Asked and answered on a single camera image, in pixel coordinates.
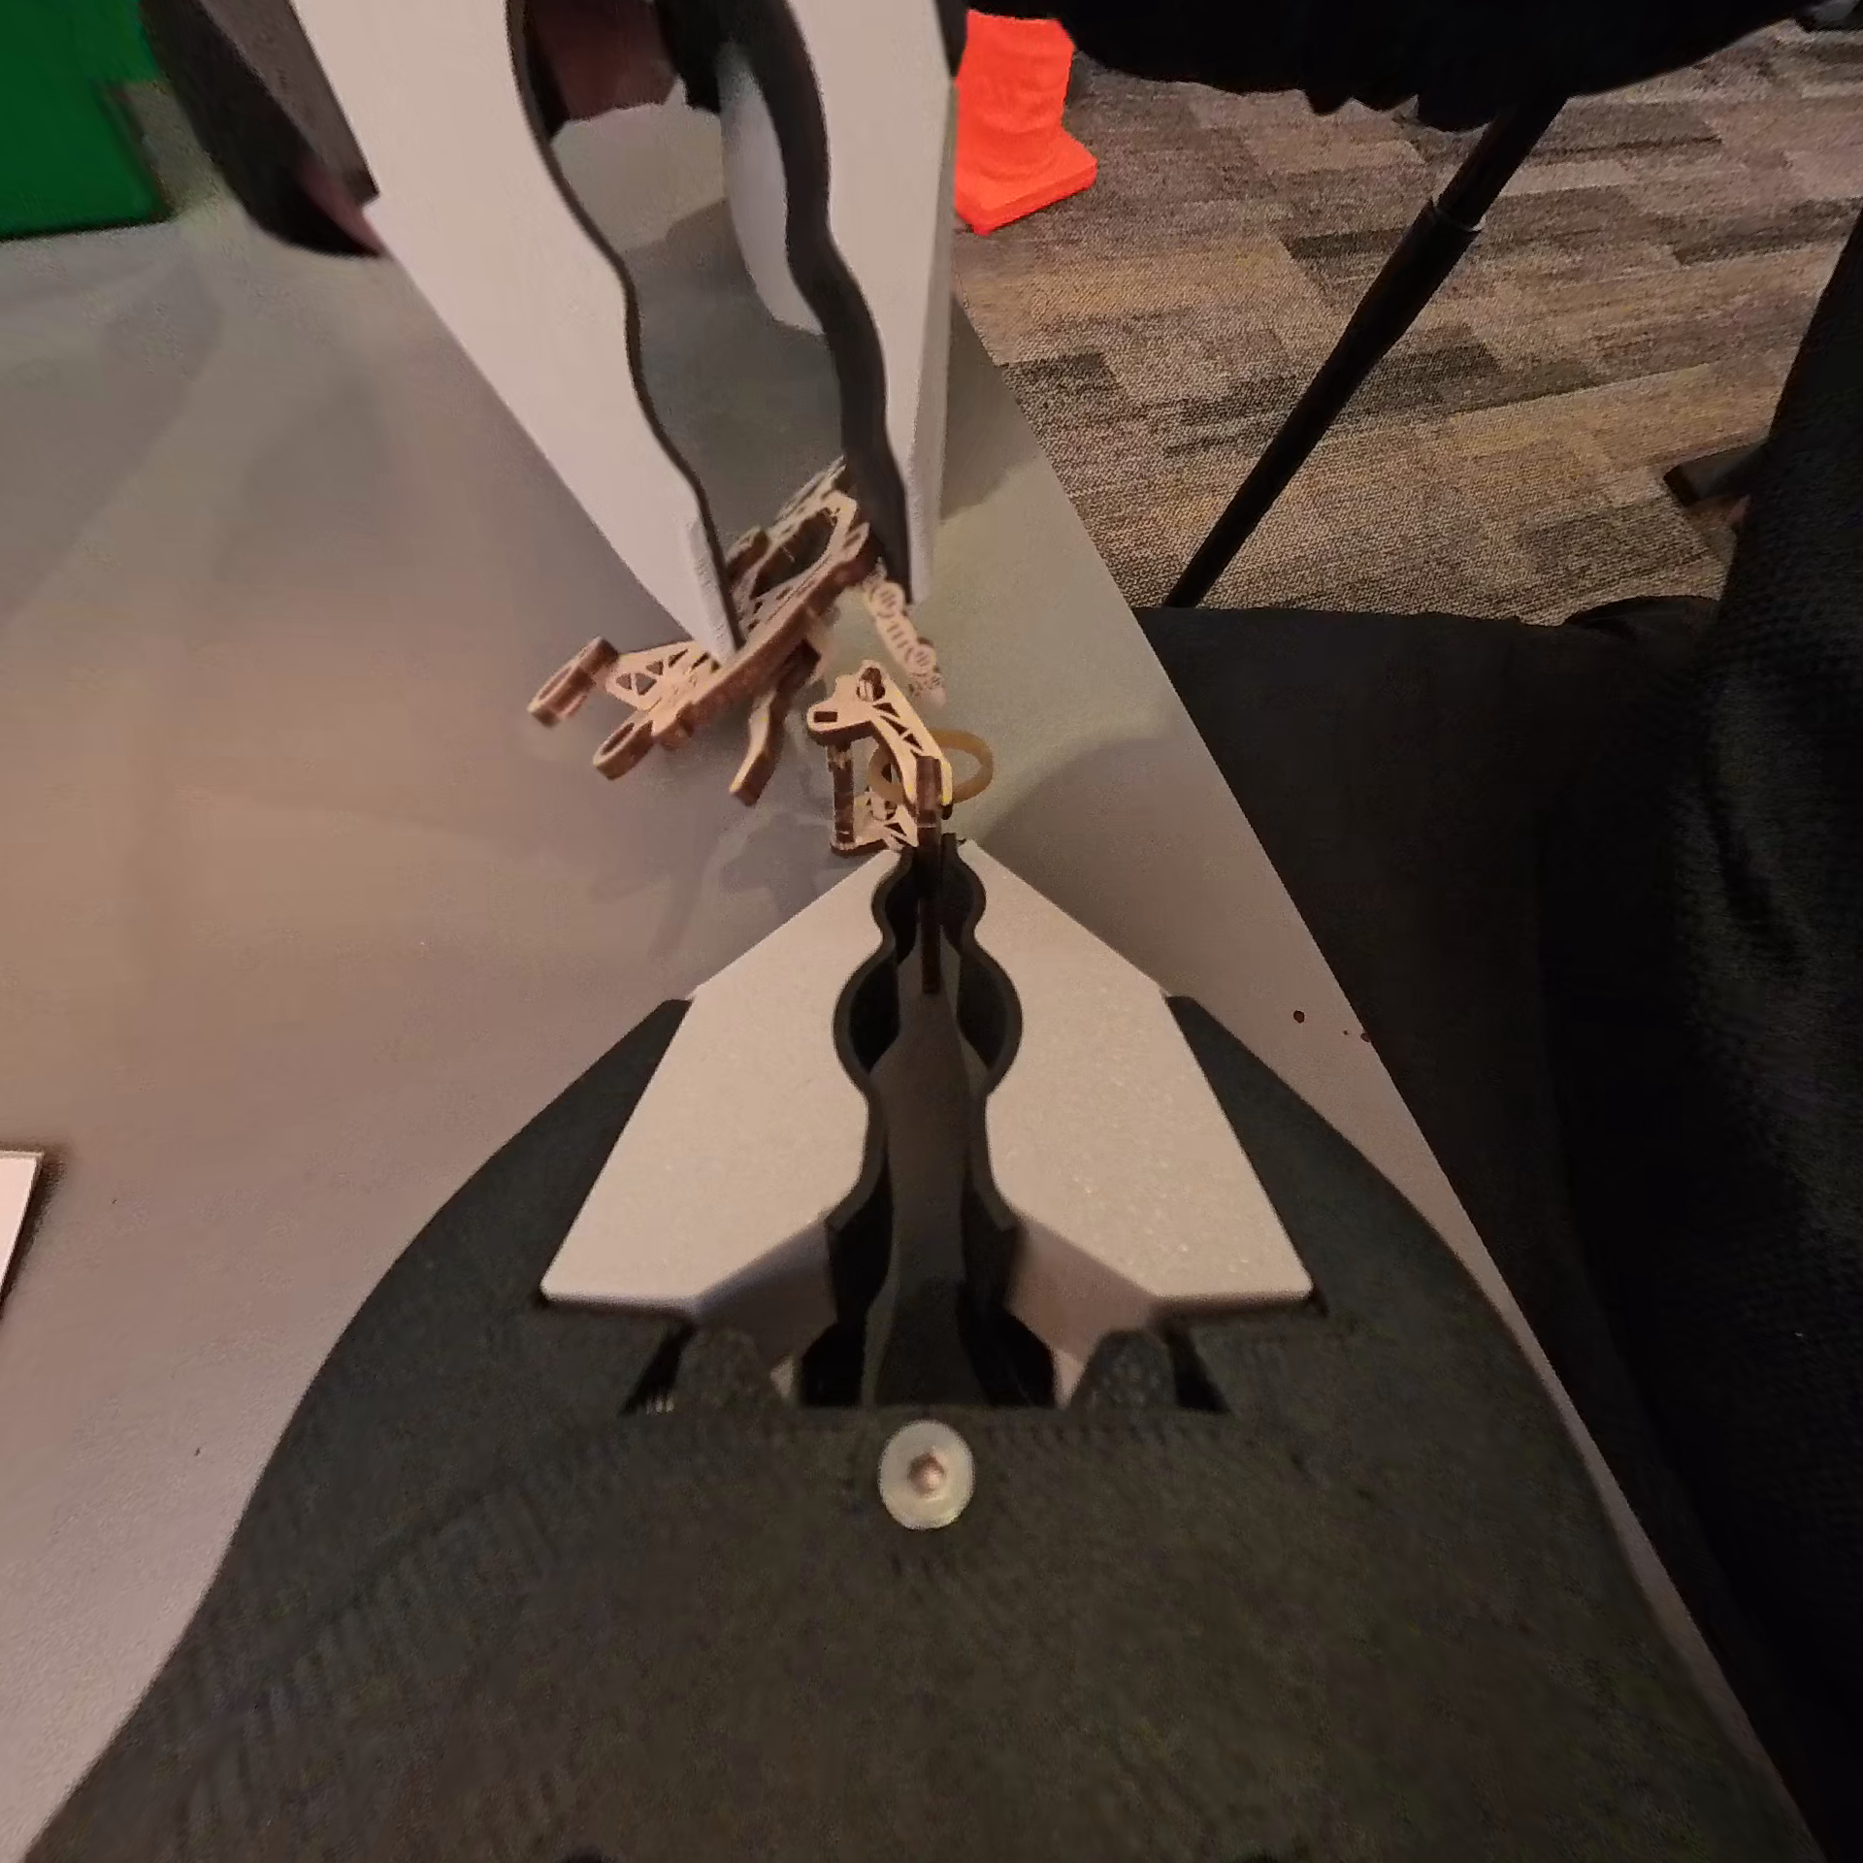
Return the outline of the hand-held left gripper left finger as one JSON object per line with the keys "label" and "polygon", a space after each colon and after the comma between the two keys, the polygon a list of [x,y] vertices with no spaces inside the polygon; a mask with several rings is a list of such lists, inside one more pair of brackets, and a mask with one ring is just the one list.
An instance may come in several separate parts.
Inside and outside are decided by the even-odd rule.
{"label": "hand-held left gripper left finger", "polygon": [[675,1004],[544,1301],[733,1334],[801,1403],[860,1403],[894,1243],[876,1076],[917,920],[912,859],[878,854]]}

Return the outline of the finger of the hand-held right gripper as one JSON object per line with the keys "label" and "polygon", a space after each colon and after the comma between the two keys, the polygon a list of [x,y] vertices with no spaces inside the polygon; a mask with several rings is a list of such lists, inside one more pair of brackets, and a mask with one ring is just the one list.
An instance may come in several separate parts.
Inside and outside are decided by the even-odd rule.
{"label": "finger of the hand-held right gripper", "polygon": [[298,21],[374,185],[364,215],[640,589],[730,655],[711,509],[640,379],[638,303],[565,188],[524,5],[307,2]]}
{"label": "finger of the hand-held right gripper", "polygon": [[941,525],[963,50],[963,5],[681,5],[742,261],[825,344],[851,494],[910,603]]}

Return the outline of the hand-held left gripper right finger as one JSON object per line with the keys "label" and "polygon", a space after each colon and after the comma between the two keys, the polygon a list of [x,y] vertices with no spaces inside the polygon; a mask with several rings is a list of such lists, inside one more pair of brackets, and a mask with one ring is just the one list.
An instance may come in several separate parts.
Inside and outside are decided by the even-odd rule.
{"label": "hand-held left gripper right finger", "polygon": [[1177,1015],[1112,945],[976,846],[940,913],[982,1077],[966,1281],[1064,1405],[1110,1337],[1294,1312],[1316,1285]]}

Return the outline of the tan rubber band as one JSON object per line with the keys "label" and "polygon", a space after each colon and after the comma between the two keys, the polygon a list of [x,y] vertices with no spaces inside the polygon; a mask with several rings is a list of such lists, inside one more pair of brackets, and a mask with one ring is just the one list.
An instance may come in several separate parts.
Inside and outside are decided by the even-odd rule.
{"label": "tan rubber band", "polygon": [[[966,757],[970,764],[969,775],[952,778],[943,785],[943,812],[947,814],[956,804],[973,800],[989,788],[994,778],[994,752],[989,740],[964,731],[943,731],[937,732],[935,739],[941,752],[956,756],[959,761]],[[896,757],[885,743],[879,740],[876,740],[874,757],[869,761],[869,797],[882,808],[905,804],[905,786]]]}

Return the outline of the wooden model assembly with key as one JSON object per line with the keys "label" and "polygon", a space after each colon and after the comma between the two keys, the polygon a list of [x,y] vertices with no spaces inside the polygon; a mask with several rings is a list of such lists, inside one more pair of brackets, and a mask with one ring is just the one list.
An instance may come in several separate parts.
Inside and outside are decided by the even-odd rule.
{"label": "wooden model assembly with key", "polygon": [[551,673],[525,713],[552,729],[597,692],[616,699],[627,715],[598,747],[594,768],[617,779],[648,751],[675,749],[721,713],[746,707],[746,752],[732,795],[756,803],[779,757],[781,724],[827,657],[832,611],[843,595],[864,605],[903,692],[943,704],[935,648],[888,575],[847,458],[811,477],[769,525],[730,549],[728,593],[742,642],[721,657],[695,641],[627,654],[590,641]]}

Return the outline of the small wooden model part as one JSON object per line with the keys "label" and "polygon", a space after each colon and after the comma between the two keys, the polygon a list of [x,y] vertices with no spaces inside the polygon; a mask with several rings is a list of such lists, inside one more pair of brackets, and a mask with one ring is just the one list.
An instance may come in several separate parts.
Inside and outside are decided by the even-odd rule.
{"label": "small wooden model part", "polygon": [[885,804],[856,785],[854,749],[874,743],[890,760],[900,800],[894,808],[910,831],[892,830],[910,853],[917,885],[919,990],[943,990],[943,934],[940,888],[943,879],[943,819],[952,797],[952,769],[931,729],[878,662],[834,681],[830,694],[806,713],[806,732],[827,752],[830,844],[836,853],[874,850],[888,840],[879,825]]}

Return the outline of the orange traffic cone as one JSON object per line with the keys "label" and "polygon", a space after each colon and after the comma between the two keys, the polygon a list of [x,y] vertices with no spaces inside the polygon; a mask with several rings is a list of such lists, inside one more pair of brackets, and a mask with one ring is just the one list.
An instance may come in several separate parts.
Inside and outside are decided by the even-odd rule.
{"label": "orange traffic cone", "polygon": [[954,207],[980,237],[1094,188],[1097,159],[1063,121],[1073,60],[1054,21],[966,12]]}

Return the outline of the green plastic bin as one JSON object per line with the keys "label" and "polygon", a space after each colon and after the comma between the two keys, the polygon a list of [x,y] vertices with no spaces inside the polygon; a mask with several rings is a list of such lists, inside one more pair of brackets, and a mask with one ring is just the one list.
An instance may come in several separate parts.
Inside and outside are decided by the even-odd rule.
{"label": "green plastic bin", "polygon": [[4,241],[171,215],[126,107],[156,75],[132,2],[2,5]]}

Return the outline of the black tripod leg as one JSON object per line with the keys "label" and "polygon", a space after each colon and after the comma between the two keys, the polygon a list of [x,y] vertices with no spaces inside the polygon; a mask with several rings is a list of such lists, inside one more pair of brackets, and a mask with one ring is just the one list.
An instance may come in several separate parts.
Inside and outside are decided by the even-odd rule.
{"label": "black tripod leg", "polygon": [[1173,583],[1165,596],[1168,608],[1198,608],[1216,589],[1353,395],[1478,241],[1488,210],[1564,107],[1564,98],[1541,98],[1502,114],[1409,220],[1313,380]]}

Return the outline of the paper instruction sheet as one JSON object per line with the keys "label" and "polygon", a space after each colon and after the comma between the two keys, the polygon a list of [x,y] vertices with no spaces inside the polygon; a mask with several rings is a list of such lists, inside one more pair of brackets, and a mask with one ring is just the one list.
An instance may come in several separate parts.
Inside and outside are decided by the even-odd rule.
{"label": "paper instruction sheet", "polygon": [[50,1161],[37,1149],[2,1149],[2,1301],[24,1259]]}

